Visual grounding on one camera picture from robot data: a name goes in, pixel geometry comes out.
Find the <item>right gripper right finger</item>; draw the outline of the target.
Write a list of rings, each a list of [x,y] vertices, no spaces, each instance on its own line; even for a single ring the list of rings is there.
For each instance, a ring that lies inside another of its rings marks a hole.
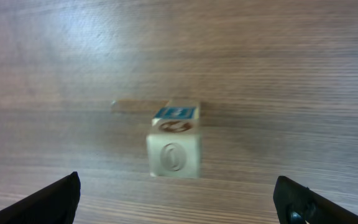
[[[279,176],[273,202],[280,224],[358,224],[358,215],[286,176]]]

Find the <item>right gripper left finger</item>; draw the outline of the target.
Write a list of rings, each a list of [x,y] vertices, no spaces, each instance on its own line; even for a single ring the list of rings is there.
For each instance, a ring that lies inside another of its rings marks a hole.
[[[80,201],[77,172],[0,211],[0,224],[73,223]]]

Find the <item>wooden block with O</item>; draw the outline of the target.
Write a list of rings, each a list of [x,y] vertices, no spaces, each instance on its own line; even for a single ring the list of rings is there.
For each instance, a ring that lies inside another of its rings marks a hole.
[[[151,176],[196,179],[201,174],[201,132],[197,119],[161,119],[147,137]]]

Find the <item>plain wooden block blue edge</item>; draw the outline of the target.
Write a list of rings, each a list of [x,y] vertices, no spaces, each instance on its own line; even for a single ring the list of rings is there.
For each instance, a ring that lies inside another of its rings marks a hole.
[[[200,108],[195,106],[166,106],[152,118],[152,125],[157,124],[161,119],[199,119]]]

